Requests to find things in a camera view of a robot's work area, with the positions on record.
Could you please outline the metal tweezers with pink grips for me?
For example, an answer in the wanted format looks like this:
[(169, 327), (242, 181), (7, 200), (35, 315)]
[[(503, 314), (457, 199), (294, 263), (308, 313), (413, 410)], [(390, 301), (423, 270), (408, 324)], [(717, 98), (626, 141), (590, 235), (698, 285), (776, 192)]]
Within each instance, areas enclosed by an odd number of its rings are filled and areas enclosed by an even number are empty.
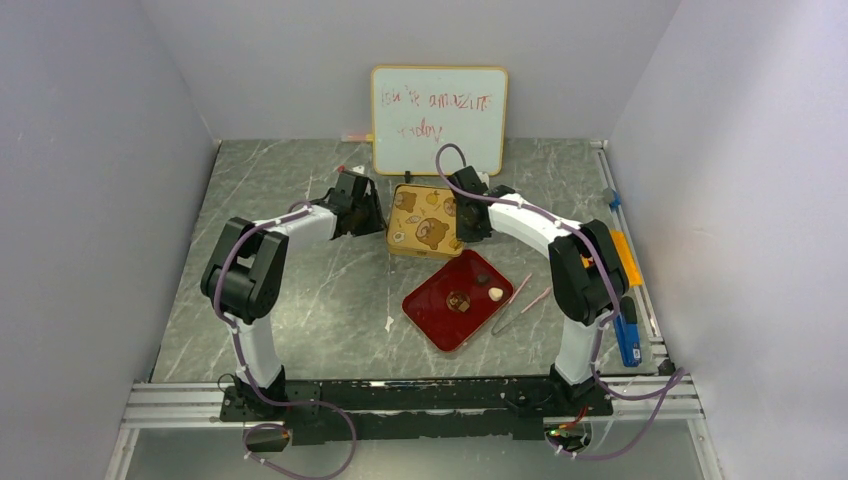
[(530, 309), (541, 303), (552, 293), (552, 287), (547, 286), (541, 290), (532, 300), (528, 300), (526, 304), (519, 304), (517, 300), (522, 296), (522, 292), (527, 289), (527, 286), (532, 282), (533, 274), (527, 274), (519, 285), (513, 291), (513, 294), (507, 299), (505, 305), (496, 315), (494, 323), (490, 329), (490, 334), (493, 336), (500, 335), (515, 319), (527, 313)]

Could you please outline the gold chocolate tin box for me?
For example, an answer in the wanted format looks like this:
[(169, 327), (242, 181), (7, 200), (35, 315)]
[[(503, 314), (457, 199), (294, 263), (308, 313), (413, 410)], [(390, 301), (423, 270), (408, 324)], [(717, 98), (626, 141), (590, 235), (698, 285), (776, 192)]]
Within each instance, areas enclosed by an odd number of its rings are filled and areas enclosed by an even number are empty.
[(388, 251), (393, 255), (447, 260), (459, 256), (465, 248), (465, 244), (453, 236), (443, 241), (436, 250), (424, 244), (418, 245), (416, 241), (414, 235), (408, 237), (404, 231), (386, 235)]

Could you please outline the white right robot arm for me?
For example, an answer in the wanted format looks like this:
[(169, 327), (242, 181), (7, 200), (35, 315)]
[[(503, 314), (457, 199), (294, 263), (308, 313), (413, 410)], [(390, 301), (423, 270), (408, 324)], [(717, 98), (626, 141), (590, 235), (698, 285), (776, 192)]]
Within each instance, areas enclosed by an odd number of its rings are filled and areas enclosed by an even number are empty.
[(552, 292), (566, 316), (552, 373), (561, 380), (549, 389), (553, 408), (576, 413), (597, 384), (602, 330), (621, 318), (638, 320), (630, 281), (608, 226), (579, 223), (527, 202), (509, 187), (488, 190), (470, 166), (445, 181), (457, 204), (457, 236), (479, 242), (493, 231), (509, 235), (549, 261)]

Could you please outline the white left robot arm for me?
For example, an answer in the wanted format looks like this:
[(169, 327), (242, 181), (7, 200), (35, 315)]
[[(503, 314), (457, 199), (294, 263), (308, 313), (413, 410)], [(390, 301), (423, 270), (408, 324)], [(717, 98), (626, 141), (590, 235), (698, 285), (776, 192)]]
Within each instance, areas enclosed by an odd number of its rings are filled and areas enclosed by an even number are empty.
[(298, 201), (282, 215), (256, 221), (233, 217), (225, 223), (200, 289), (226, 325), (237, 362), (236, 388), (258, 418), (278, 417), (289, 402), (270, 319), (288, 254), (386, 228), (375, 182), (355, 171), (340, 172), (322, 197)]

